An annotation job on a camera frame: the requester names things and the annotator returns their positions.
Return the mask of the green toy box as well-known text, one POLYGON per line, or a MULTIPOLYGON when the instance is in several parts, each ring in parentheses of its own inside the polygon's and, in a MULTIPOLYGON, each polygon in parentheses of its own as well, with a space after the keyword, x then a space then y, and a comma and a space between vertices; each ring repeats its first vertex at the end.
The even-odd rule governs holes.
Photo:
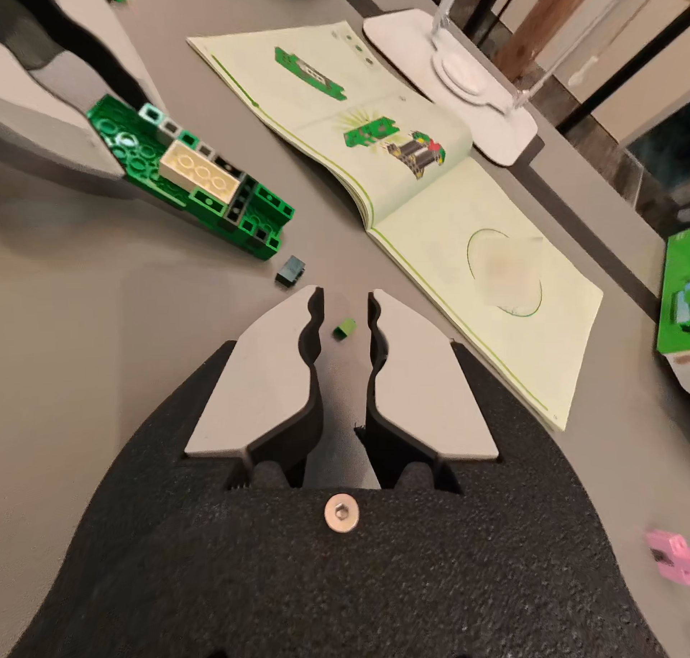
POLYGON ((656 350, 689 393, 689 230, 667 240, 656 350))

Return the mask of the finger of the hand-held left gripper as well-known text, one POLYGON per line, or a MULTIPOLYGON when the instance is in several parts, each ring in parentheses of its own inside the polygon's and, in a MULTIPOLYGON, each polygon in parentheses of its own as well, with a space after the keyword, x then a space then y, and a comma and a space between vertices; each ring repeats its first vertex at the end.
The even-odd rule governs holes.
POLYGON ((1 0, 1 138, 65 170, 123 178, 87 113, 115 92, 18 0, 1 0))
POLYGON ((1 45, 36 80, 59 57, 79 60, 134 109, 162 99, 110 7, 116 0, 1 0, 1 45))

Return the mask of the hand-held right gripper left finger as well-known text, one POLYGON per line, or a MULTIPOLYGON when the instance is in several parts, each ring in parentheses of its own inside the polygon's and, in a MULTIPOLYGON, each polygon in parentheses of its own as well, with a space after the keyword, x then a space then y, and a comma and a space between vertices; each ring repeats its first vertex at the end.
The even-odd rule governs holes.
POLYGON ((315 367, 323 320, 323 288, 311 284, 249 326, 230 352, 185 456, 238 458, 249 474, 274 462, 292 488, 301 488, 308 456, 323 434, 315 367))

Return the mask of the grey desk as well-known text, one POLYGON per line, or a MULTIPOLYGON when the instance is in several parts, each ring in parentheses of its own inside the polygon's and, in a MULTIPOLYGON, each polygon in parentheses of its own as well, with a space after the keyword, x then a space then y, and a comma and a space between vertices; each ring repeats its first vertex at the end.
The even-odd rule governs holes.
MULTIPOLYGON (((326 410, 306 484, 374 488, 354 427, 364 420, 367 293, 382 288, 454 335, 364 233, 348 193, 274 136, 185 42, 349 20, 429 0, 128 0, 115 15, 164 105, 298 214, 286 251, 324 288, 317 369, 326 410), (333 329, 357 329, 343 341, 333 329)), ((689 656, 689 589, 661 579, 644 543, 689 535, 689 397, 653 353, 662 240, 540 121, 534 194, 483 164, 603 292, 564 433, 550 434, 596 507, 641 613, 670 657, 689 656)), ((1 656, 39 610, 89 500, 125 443, 222 343, 285 297, 282 256, 260 264, 149 202, 30 173, 1 154, 1 656)))

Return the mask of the pink brick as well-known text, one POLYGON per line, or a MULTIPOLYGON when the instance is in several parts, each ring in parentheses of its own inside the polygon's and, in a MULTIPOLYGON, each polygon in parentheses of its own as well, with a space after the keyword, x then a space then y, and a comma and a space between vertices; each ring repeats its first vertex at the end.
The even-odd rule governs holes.
POLYGON ((689 586, 689 545, 685 538, 661 530, 647 530, 645 537, 660 575, 675 584, 689 586))

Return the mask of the green brick assembly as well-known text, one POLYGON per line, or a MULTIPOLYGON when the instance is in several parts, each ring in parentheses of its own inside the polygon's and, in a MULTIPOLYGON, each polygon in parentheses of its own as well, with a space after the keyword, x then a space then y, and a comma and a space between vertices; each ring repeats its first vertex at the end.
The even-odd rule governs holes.
POLYGON ((295 209, 162 110, 104 95, 88 112, 125 179, 266 261, 295 209))

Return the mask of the pale green instruction booklet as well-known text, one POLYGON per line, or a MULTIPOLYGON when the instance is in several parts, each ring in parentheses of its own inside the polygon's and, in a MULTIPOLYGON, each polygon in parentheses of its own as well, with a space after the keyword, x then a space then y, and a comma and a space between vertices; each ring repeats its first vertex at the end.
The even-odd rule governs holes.
POLYGON ((348 22, 187 42, 331 171, 368 235, 564 431, 603 292, 471 157, 465 123, 394 76, 348 22))

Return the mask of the dark teal brick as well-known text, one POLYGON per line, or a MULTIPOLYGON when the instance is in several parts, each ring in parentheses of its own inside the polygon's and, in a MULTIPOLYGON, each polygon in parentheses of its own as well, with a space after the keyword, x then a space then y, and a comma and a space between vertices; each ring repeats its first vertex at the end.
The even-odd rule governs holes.
POLYGON ((290 256, 275 275, 275 282, 285 288, 294 287, 304 274, 306 264, 296 256, 290 256))

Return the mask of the brown wooden post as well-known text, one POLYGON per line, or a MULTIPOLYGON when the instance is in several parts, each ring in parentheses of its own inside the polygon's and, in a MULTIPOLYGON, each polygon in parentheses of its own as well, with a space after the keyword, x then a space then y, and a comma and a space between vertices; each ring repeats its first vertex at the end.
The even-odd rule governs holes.
POLYGON ((521 78, 584 0, 537 0, 493 59, 511 82, 521 78))

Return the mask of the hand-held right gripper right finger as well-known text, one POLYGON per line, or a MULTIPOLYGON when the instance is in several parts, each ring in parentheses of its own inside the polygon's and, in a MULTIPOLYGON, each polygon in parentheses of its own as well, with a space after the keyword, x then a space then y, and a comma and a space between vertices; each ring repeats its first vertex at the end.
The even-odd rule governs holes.
POLYGON ((437 490, 459 490, 452 464, 500 454, 455 355, 433 323, 390 294, 368 294, 371 374, 366 453, 383 490, 417 470, 437 490))

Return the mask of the white lamp stand base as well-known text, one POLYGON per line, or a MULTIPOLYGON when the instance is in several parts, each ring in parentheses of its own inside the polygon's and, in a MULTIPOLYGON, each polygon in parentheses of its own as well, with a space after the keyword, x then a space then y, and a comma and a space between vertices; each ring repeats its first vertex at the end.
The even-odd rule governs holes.
POLYGON ((596 10, 575 16, 578 31, 567 26, 568 39, 556 35, 560 47, 553 50, 550 65, 525 89, 505 87, 469 45, 453 36, 448 16, 454 1, 440 0, 433 15, 409 9, 369 17, 364 34, 421 93, 470 128, 474 145, 488 160, 507 168, 537 135, 538 125, 527 109, 536 93, 572 58, 580 66, 567 86, 580 85, 650 0, 598 0, 596 10))

